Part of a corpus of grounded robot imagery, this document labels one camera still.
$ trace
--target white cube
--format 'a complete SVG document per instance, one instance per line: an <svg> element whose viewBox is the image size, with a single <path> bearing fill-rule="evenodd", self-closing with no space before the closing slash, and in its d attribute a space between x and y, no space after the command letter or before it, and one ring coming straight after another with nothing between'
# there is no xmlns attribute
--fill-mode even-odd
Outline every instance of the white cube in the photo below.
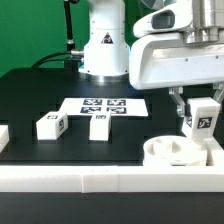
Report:
<svg viewBox="0 0 224 224"><path fill-rule="evenodd" d="M211 138L215 130L220 104L210 97L189 99L191 117L185 117L182 132L197 144Z"/></svg>
<svg viewBox="0 0 224 224"><path fill-rule="evenodd" d="M0 152L5 148L9 142L8 125L0 125Z"/></svg>
<svg viewBox="0 0 224 224"><path fill-rule="evenodd" d="M36 123L38 140L56 140L68 128L66 113L49 112Z"/></svg>
<svg viewBox="0 0 224 224"><path fill-rule="evenodd" d="M94 112L90 120L89 140L108 141L110 128L110 112Z"/></svg>

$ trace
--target white plastic housing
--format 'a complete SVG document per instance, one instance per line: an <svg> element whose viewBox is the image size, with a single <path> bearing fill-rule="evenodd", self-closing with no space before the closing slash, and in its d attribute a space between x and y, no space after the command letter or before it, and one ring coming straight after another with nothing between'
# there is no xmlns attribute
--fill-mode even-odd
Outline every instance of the white plastic housing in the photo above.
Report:
<svg viewBox="0 0 224 224"><path fill-rule="evenodd" d="M136 41L129 79L136 89L224 82L224 31L213 45L186 46L180 33L151 34Z"/></svg>
<svg viewBox="0 0 224 224"><path fill-rule="evenodd" d="M212 138L221 105L210 97L188 99L191 118L183 120L182 132L196 144Z"/></svg>
<svg viewBox="0 0 224 224"><path fill-rule="evenodd" d="M152 19L155 15L159 13L163 13L166 11L172 11L175 16L175 23L172 28L167 29L154 29L152 26ZM134 25L134 35L138 38L141 38L145 35L151 33L158 33L158 32L171 32L175 30L184 30L188 28L193 22L193 10L192 10L192 2L191 0L185 1L177 1L171 5L164 7L163 9L151 13Z"/></svg>
<svg viewBox="0 0 224 224"><path fill-rule="evenodd" d="M38 140L56 140L67 128L66 113L49 112L36 123Z"/></svg>
<svg viewBox="0 0 224 224"><path fill-rule="evenodd" d="M90 40L84 48L84 65L79 72L94 76L128 74L130 49L124 39L124 1L88 2Z"/></svg>

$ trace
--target black panel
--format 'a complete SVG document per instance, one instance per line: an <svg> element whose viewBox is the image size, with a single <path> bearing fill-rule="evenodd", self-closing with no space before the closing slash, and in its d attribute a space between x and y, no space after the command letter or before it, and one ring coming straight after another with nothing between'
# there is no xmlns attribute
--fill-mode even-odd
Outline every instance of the black panel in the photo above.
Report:
<svg viewBox="0 0 224 224"><path fill-rule="evenodd" d="M175 24L175 15L172 11L167 10L158 13L152 17L153 29L169 29Z"/></svg>

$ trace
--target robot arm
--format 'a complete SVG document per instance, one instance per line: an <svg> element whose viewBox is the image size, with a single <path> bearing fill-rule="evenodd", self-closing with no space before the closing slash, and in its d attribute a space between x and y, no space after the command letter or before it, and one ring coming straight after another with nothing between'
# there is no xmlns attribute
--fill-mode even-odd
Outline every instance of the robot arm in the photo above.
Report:
<svg viewBox="0 0 224 224"><path fill-rule="evenodd" d="M146 6L149 8L153 7L154 9L156 5L159 4L159 1L146 2ZM134 35L136 37L141 38L152 33L183 30L189 27L192 23L192 5L188 0L177 1L165 7L161 4L159 9L159 11L143 17L134 25Z"/></svg>
<svg viewBox="0 0 224 224"><path fill-rule="evenodd" d="M124 39L125 2L123 0L87 2L90 39L84 48L84 64L79 69L81 77L98 82L126 78L129 46Z"/></svg>
<svg viewBox="0 0 224 224"><path fill-rule="evenodd" d="M141 0L148 8L159 10L164 7L163 0Z"/></svg>

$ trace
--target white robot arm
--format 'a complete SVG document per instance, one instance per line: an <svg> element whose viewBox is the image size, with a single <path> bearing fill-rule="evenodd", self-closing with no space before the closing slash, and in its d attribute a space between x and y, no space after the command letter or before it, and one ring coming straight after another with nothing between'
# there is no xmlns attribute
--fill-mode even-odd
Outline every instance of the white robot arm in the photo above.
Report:
<svg viewBox="0 0 224 224"><path fill-rule="evenodd" d="M176 0L134 26L136 89L224 82L224 1Z"/></svg>
<svg viewBox="0 0 224 224"><path fill-rule="evenodd" d="M88 0L90 39L84 48L81 76L99 82L127 78L129 46L124 39L123 0Z"/></svg>
<svg viewBox="0 0 224 224"><path fill-rule="evenodd" d="M169 1L139 20L134 34L140 39L130 54L131 85L169 88L178 115L184 117L186 137L197 145L210 142L208 155L220 150L212 136L224 99L224 1ZM193 98L187 104L182 100L183 86L209 83L217 89L213 99Z"/></svg>

